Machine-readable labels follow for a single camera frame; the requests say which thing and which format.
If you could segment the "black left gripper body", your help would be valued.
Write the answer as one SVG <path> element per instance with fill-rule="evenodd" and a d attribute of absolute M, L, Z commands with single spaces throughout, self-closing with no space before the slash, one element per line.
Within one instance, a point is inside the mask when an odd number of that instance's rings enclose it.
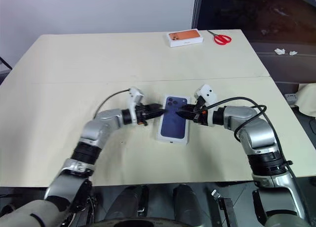
<path fill-rule="evenodd" d="M 150 113 L 150 105 L 139 104 L 135 106 L 135 114 L 138 125 L 147 126 L 147 115 Z"/>

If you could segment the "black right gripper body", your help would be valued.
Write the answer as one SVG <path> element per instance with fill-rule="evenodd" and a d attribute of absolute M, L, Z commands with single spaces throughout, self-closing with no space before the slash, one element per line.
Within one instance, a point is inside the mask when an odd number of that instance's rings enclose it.
<path fill-rule="evenodd" d="M 208 110 L 206 108 L 206 102 L 197 102 L 191 105 L 193 112 L 193 122 L 200 125 L 208 125 Z"/>

